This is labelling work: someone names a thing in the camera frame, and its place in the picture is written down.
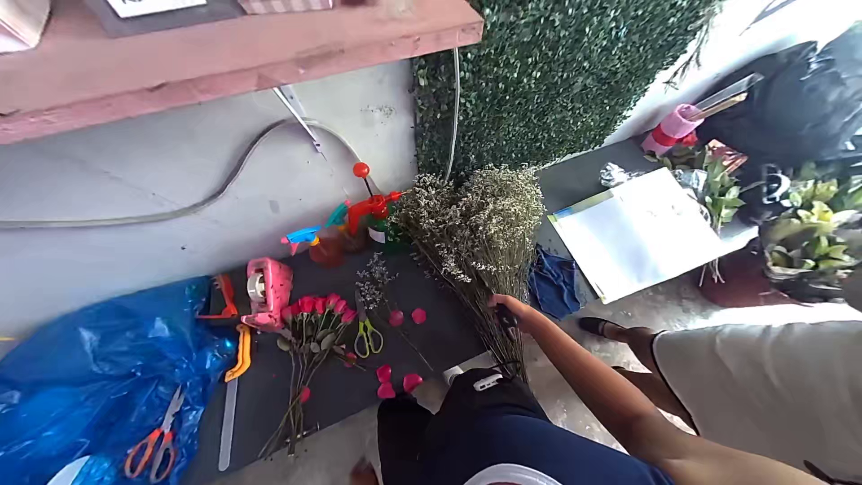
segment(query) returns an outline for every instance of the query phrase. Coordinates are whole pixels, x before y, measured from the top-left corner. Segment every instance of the pink tape dispenser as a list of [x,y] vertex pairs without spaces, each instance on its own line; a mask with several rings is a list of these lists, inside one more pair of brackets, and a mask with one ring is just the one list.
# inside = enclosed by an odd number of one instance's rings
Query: pink tape dispenser
[[281,312],[290,303],[293,270],[272,258],[258,258],[248,262],[246,275],[252,314],[243,316],[242,323],[261,331],[281,330]]

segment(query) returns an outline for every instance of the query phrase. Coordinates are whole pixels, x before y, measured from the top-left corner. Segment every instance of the green boxwood panel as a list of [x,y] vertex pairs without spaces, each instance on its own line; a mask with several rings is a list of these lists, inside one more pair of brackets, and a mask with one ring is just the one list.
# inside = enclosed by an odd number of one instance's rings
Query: green boxwood panel
[[[717,0],[470,0],[484,39],[461,48],[453,174],[594,148],[682,55]],[[421,172],[449,158],[451,51],[414,60]]]

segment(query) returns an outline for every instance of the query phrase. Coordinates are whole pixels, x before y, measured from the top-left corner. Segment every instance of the red knob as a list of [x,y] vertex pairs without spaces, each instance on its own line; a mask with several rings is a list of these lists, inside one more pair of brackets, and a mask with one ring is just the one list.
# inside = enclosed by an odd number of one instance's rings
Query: red knob
[[361,162],[361,161],[358,161],[355,164],[353,164],[353,175],[356,175],[357,177],[359,177],[361,179],[364,179],[365,177],[367,177],[368,173],[370,173],[370,172],[371,172],[371,169],[368,168],[368,165]]

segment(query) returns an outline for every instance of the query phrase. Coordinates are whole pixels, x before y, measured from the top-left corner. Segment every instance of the green-handled scissors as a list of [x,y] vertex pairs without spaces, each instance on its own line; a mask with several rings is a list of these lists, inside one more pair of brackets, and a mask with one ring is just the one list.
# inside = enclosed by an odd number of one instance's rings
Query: green-handled scissors
[[356,291],[355,296],[356,312],[359,315],[359,333],[356,334],[356,340],[353,341],[353,351],[356,352],[357,356],[364,359],[372,353],[379,354],[380,350],[383,350],[383,334],[372,327],[368,315],[365,314],[365,305],[362,304],[359,290]]

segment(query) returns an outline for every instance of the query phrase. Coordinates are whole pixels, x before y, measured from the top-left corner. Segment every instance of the concrete floor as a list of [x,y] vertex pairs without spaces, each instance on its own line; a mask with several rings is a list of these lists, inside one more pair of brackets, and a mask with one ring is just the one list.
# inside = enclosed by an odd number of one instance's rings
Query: concrete floor
[[[723,309],[701,296],[685,277],[648,288],[608,305],[594,302],[578,314],[560,322],[570,335],[586,349],[611,365],[645,370],[627,346],[583,333],[576,325],[578,316],[593,315],[623,326],[647,326],[655,330],[681,330],[718,324],[783,324],[821,322],[830,319],[862,319],[862,313],[847,305],[778,305],[754,308]],[[467,367],[479,367],[474,359]],[[598,423],[583,402],[568,387],[562,376],[528,338],[525,347],[530,387],[557,425],[582,436],[622,448]],[[417,398],[428,409],[436,411],[446,389],[441,380],[426,380],[417,390]],[[219,485],[342,485],[348,473],[362,456],[379,471],[375,407],[357,413],[304,440],[298,453],[288,457],[283,452],[272,459],[253,463],[223,477]]]

